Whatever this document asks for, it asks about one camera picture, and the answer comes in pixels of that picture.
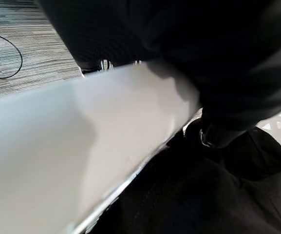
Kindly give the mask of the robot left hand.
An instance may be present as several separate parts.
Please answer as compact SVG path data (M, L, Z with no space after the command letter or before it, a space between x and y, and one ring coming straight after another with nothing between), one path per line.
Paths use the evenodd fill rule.
M281 0L40 0L78 66L161 59L198 89L204 145L281 111Z

